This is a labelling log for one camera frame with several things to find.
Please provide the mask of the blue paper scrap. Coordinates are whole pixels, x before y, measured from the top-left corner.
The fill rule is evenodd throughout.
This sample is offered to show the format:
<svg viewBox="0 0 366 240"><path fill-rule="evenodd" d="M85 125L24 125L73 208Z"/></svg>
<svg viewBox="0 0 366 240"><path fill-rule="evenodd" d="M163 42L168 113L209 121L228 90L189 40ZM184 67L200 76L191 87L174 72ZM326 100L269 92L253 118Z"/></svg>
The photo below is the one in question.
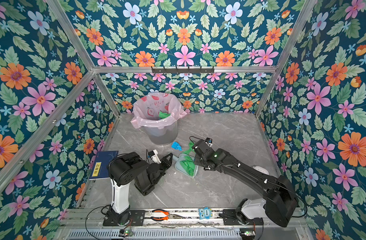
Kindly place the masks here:
<svg viewBox="0 0 366 240"><path fill-rule="evenodd" d="M182 149L182 146L178 143L178 142L173 142L172 143L172 148L174 149L174 150L178 150L178 151L182 151L183 149Z"/></svg>

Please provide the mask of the pale green dustpan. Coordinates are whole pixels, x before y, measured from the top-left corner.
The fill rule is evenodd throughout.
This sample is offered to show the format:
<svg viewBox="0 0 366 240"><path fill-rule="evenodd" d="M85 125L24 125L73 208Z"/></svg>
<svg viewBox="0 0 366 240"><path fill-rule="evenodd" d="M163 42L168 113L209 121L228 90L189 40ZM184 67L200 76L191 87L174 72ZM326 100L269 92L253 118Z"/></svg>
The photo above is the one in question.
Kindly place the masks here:
<svg viewBox="0 0 366 240"><path fill-rule="evenodd" d="M194 159L187 154L180 154L178 157L173 155L173 160L176 161L175 168L184 175L194 178L198 172L198 166L194 163Z"/></svg>

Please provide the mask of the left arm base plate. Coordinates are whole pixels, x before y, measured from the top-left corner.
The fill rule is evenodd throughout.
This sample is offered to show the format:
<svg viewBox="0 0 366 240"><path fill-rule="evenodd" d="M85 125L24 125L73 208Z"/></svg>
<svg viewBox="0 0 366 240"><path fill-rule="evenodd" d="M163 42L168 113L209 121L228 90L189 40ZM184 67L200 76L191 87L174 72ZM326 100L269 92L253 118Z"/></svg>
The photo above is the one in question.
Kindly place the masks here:
<svg viewBox="0 0 366 240"><path fill-rule="evenodd" d="M123 213L118 214L114 210L109 210L105 214L103 226L119 227L119 226L142 226L145 220L145 210L130 210L127 209Z"/></svg>

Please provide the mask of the green paper scrap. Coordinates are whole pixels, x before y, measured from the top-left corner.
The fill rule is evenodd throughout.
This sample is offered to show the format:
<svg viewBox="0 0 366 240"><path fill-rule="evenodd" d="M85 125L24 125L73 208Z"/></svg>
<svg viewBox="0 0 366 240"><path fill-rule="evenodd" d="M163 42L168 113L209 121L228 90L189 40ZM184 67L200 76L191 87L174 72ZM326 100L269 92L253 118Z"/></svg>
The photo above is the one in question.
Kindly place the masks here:
<svg viewBox="0 0 366 240"><path fill-rule="evenodd" d="M188 150L184 151L183 154L190 155L191 152L194 152L192 149L193 146L194 146L194 143L192 141L190 141L188 144Z"/></svg>
<svg viewBox="0 0 366 240"><path fill-rule="evenodd" d="M160 119L166 119L166 118L168 118L170 115L171 115L171 114L169 114L169 113L164 113L164 112L162 112L162 111L160 111L160 112L159 112L159 118L160 118Z"/></svg>
<svg viewBox="0 0 366 240"><path fill-rule="evenodd" d="M180 164L183 167L183 170L190 177L194 177L194 175L196 174L196 165L194 164L194 161L192 161L192 160L183 160L183 161L181 161Z"/></svg>

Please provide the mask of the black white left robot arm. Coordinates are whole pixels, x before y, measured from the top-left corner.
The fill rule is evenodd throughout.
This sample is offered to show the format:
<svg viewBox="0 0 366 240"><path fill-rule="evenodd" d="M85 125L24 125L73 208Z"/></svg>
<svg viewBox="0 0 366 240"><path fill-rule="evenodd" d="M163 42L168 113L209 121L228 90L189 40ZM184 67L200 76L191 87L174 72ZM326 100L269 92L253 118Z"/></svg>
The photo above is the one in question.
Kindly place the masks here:
<svg viewBox="0 0 366 240"><path fill-rule="evenodd" d="M174 155L168 154L151 164L135 152L121 154L113 158L108 166L112 183L112 201L108 215L118 224L123 225L130 219L129 190L135 182L138 191L147 196L151 193L167 170L173 164Z"/></svg>

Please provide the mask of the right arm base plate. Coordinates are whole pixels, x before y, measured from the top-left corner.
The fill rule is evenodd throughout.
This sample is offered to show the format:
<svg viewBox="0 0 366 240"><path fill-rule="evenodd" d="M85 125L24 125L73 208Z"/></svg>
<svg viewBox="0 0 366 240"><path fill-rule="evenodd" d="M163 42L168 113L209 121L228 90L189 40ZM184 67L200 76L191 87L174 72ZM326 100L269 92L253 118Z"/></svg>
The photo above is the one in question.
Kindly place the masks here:
<svg viewBox="0 0 366 240"><path fill-rule="evenodd" d="M224 209L219 215L225 226L263 226L263 218L248 219L236 209Z"/></svg>

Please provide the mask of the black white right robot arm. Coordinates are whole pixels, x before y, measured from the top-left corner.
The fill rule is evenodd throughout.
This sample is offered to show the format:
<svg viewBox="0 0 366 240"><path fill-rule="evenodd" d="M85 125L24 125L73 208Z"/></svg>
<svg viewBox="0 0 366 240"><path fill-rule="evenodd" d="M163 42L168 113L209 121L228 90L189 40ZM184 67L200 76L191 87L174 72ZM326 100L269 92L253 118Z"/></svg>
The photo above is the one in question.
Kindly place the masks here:
<svg viewBox="0 0 366 240"><path fill-rule="evenodd" d="M293 218L299 198L290 180L265 174L244 164L231 153L212 148L211 139L194 142L194 164L205 171L217 171L229 175L258 193L261 198L244 199L235 209L235 219L247 225L258 218L269 218L276 225L286 228Z"/></svg>

